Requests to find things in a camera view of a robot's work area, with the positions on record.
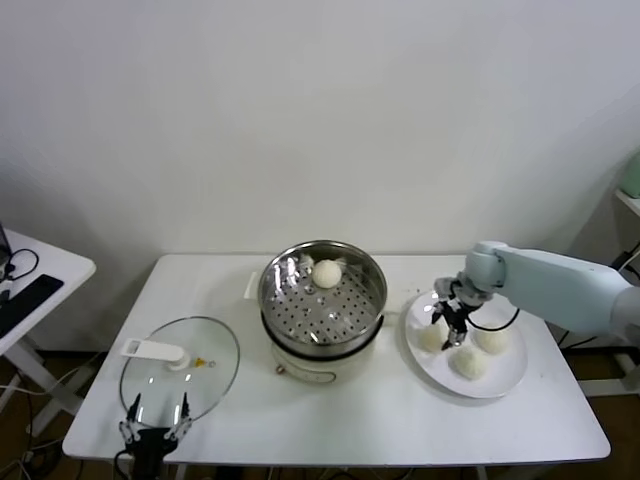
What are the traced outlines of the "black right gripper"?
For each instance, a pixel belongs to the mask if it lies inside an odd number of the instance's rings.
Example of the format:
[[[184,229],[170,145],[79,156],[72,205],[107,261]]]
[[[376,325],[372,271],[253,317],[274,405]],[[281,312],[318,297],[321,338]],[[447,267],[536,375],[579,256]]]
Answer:
[[[469,306],[457,297],[441,298],[433,304],[431,324],[441,322],[449,327],[447,338],[441,347],[442,351],[459,347],[464,343],[468,332],[469,313]]]

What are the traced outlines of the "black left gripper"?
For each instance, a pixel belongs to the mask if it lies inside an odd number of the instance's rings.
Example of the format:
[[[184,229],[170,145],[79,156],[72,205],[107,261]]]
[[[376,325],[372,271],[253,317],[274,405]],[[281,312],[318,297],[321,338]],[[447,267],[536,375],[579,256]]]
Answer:
[[[190,430],[193,419],[187,393],[174,415],[174,425],[169,428],[142,429],[137,432],[137,414],[141,394],[128,407],[125,419],[119,423],[119,431],[125,442],[125,451],[133,459],[131,478],[134,480],[159,479],[164,465],[164,457],[175,450],[175,442],[180,442]]]

